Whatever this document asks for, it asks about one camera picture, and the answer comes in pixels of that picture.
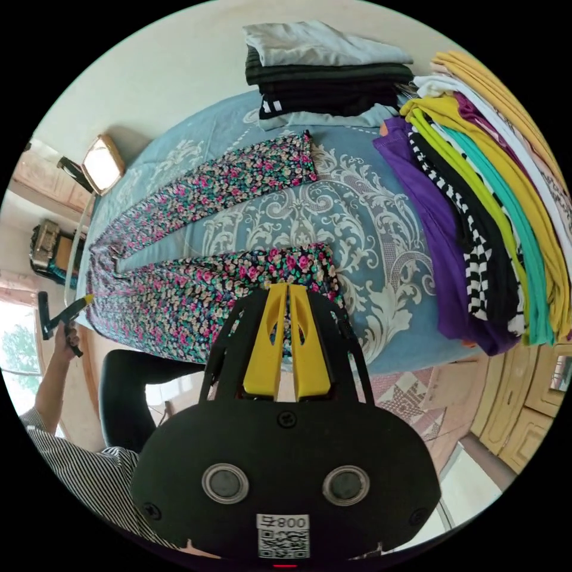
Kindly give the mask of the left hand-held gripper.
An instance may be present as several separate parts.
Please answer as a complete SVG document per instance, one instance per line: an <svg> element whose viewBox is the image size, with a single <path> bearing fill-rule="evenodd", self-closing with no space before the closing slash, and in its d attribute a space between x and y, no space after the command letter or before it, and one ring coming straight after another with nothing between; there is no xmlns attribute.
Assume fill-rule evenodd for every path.
<svg viewBox="0 0 572 572"><path fill-rule="evenodd" d="M85 308L87 308L93 302L93 300L93 294L86 294L85 296L75 300L72 305L67 307L56 317L48 320L48 339L53 337L54 332L58 328L59 324L63 324L67 345L73 351L74 355L79 358L83 356L83 352L77 344L74 345L70 343L70 324L75 321L79 314Z"/></svg>

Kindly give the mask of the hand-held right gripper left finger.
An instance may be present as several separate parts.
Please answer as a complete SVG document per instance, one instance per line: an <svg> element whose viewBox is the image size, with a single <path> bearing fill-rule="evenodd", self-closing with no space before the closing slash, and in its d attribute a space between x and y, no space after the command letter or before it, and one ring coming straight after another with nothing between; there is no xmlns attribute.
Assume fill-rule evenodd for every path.
<svg viewBox="0 0 572 572"><path fill-rule="evenodd" d="M261 293L264 305L243 379L243 388L251 397L276 399L281 379L288 285L274 284Z"/></svg>

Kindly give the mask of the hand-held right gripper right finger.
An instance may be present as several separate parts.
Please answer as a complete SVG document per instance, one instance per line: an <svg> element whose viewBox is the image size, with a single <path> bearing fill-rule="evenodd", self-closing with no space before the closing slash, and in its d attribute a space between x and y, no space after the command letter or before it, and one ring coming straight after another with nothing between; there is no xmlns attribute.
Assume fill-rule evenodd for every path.
<svg viewBox="0 0 572 572"><path fill-rule="evenodd" d="M289 286L291 354L297 401L325 397L331 388L318 328L307 291Z"/></svg>

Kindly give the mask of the person's left hand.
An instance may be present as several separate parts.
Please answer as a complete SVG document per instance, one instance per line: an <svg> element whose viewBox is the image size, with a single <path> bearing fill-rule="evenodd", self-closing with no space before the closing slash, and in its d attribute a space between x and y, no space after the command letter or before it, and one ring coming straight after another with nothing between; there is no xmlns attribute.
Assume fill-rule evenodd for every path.
<svg viewBox="0 0 572 572"><path fill-rule="evenodd" d="M64 357L68 362L71 362L74 358L81 358L83 352L79 347L80 338L75 324L62 324L62 328Z"/></svg>

